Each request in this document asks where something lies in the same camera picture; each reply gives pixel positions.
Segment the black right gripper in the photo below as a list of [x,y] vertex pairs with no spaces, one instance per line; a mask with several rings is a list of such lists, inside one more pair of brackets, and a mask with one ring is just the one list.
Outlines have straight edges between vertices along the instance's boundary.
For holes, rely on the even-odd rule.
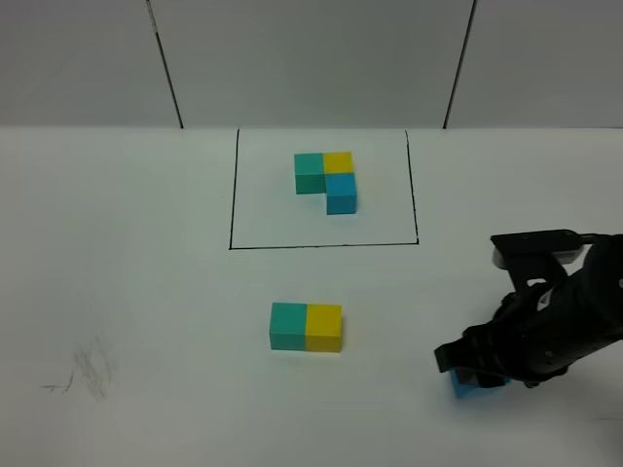
[[[495,314],[495,356],[507,375],[537,385],[577,360],[622,339],[622,242],[598,240],[569,274],[552,253],[496,259],[515,286],[514,301]],[[440,373],[477,389],[506,385],[496,372],[491,326],[468,327],[434,350]]]

